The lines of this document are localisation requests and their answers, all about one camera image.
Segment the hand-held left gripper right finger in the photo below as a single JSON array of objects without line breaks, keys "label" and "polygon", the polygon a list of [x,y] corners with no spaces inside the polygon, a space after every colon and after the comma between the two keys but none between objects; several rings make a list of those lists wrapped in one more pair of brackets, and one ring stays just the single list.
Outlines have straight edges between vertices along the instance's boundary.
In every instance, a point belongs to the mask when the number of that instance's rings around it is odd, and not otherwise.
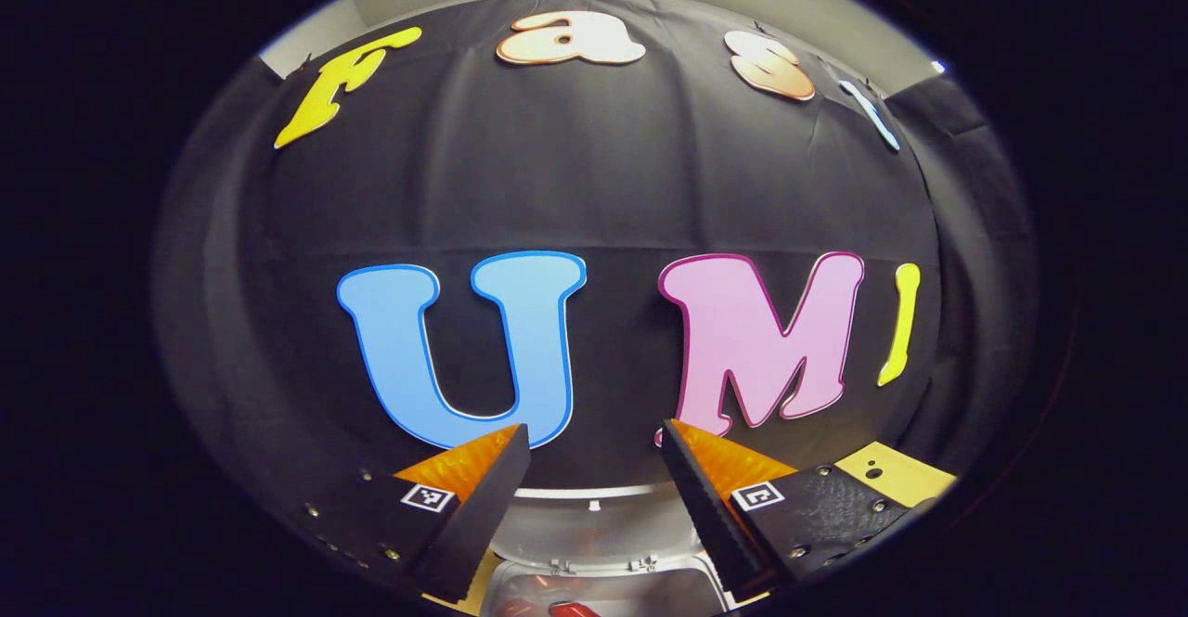
[{"label": "hand-held left gripper right finger", "polygon": [[839,465],[795,470],[678,418],[659,435],[704,553],[739,603],[822,583],[912,520]]}]

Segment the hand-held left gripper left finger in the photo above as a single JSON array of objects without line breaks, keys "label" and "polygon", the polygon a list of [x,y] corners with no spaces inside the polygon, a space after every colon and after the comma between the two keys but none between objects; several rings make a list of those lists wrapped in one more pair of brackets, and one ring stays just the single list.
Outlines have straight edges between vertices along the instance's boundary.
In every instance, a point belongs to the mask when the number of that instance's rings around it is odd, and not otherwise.
[{"label": "hand-held left gripper left finger", "polygon": [[508,424],[404,470],[358,470],[303,499],[301,524],[369,583],[459,603],[529,464],[526,424]]}]

